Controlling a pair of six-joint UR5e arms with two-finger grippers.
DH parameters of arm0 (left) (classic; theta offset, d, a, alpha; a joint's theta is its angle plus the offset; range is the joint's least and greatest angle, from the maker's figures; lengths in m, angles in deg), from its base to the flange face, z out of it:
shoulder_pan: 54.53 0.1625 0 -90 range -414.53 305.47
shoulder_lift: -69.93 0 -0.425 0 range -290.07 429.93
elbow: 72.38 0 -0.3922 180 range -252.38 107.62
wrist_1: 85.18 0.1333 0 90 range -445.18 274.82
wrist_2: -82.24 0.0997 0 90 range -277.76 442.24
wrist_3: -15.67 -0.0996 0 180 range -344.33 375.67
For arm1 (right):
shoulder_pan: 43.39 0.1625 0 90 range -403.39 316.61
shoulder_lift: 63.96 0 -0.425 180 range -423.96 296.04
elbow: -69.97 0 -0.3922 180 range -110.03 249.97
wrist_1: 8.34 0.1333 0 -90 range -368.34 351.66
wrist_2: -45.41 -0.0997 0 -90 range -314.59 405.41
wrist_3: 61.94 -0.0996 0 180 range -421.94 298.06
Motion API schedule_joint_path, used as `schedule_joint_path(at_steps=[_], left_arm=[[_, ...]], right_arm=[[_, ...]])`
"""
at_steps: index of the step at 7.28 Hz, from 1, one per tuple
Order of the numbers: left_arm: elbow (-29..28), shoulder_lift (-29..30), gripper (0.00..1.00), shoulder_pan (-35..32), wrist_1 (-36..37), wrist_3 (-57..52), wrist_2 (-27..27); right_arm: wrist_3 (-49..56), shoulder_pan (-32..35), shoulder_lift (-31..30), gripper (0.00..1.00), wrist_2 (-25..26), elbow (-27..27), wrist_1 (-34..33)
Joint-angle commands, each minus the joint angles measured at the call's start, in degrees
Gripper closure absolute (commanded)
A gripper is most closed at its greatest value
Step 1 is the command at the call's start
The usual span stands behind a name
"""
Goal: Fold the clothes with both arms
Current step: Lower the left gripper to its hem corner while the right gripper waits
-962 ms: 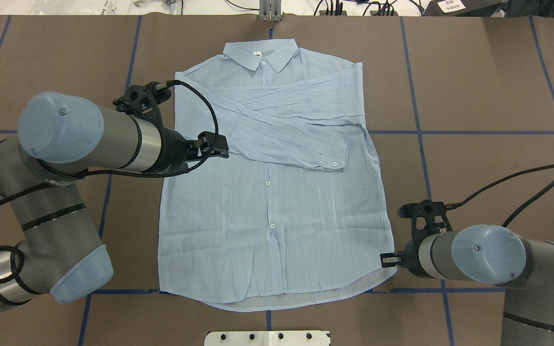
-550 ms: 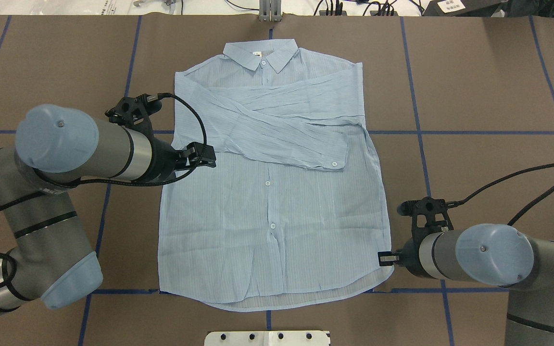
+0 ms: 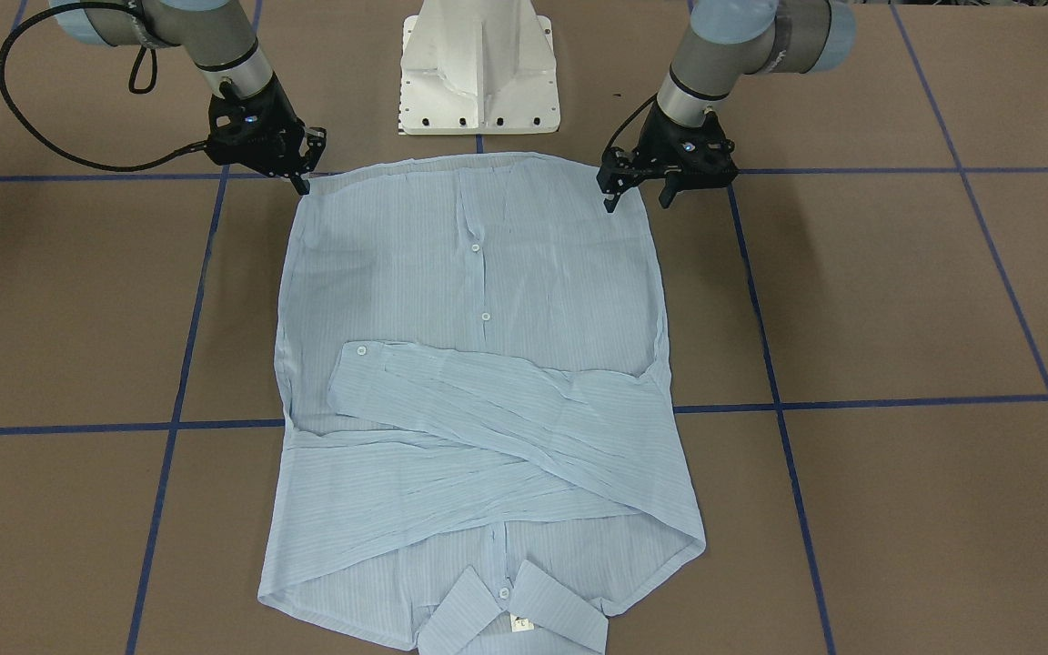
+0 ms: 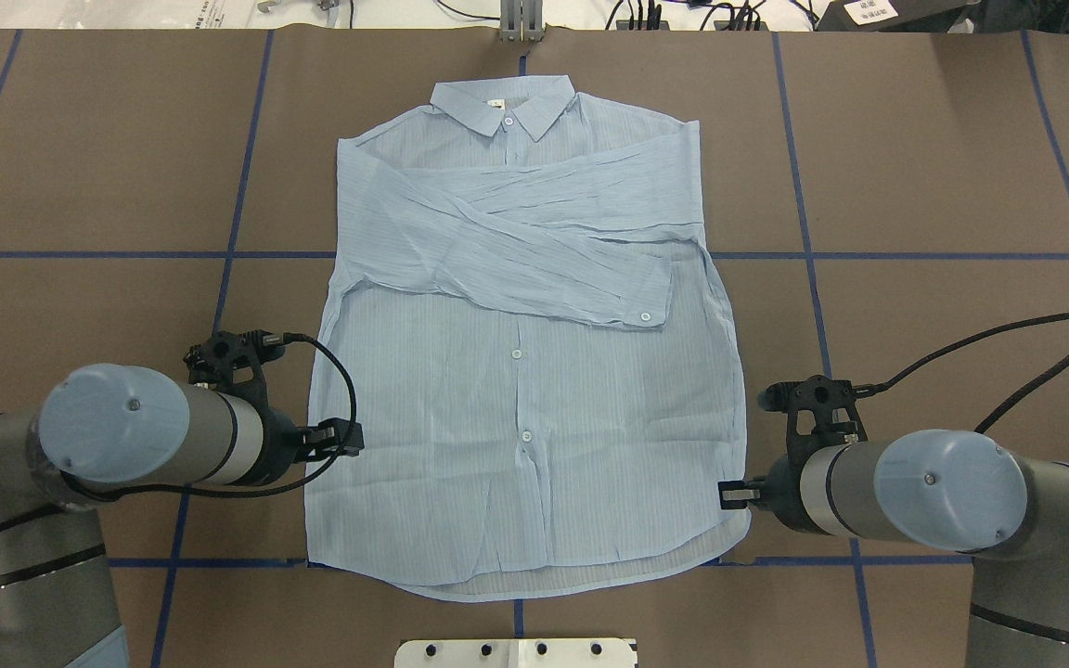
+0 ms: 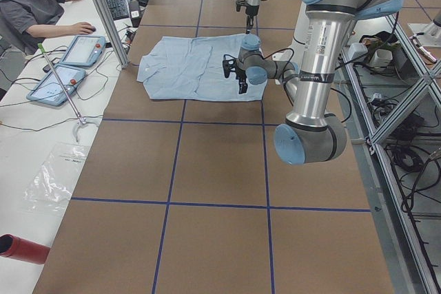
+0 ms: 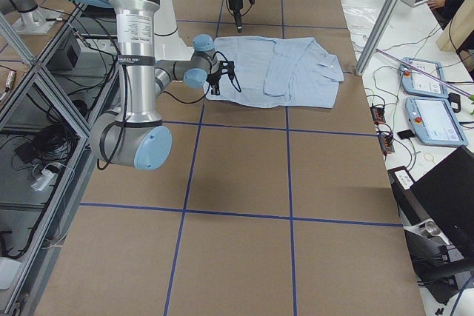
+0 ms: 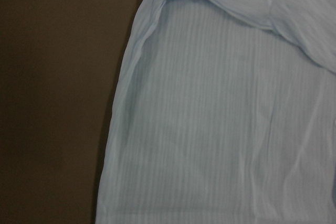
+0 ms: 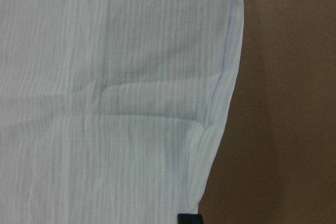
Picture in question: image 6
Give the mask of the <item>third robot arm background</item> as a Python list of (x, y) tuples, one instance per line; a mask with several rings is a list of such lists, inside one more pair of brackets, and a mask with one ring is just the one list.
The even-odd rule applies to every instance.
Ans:
[(1, 0), (4, 16), (14, 12), (19, 19), (13, 23), (13, 29), (24, 35), (47, 34), (59, 17), (58, 11), (41, 8), (36, 0)]

